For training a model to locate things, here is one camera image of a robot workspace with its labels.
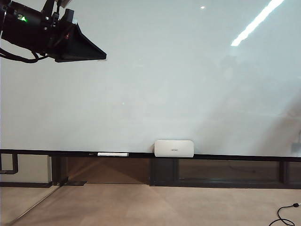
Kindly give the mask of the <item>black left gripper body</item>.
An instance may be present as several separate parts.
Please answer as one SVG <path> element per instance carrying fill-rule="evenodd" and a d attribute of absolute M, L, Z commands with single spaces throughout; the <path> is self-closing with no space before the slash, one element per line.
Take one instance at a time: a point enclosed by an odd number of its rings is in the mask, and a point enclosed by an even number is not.
<path fill-rule="evenodd" d="M 64 14 L 59 19 L 59 14 L 53 14 L 50 20 L 50 27 L 46 35 L 46 47 L 42 51 L 43 56 L 53 59 L 71 59 L 71 40 L 77 22 L 73 21 L 74 14 Z"/>

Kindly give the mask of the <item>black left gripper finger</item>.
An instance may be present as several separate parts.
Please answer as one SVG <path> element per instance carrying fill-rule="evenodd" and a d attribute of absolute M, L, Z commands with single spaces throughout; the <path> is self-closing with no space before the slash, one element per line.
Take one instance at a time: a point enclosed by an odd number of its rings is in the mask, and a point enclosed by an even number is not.
<path fill-rule="evenodd" d="M 105 60 L 107 54 L 90 41 L 78 24 L 70 29 L 55 44 L 55 62 Z"/>

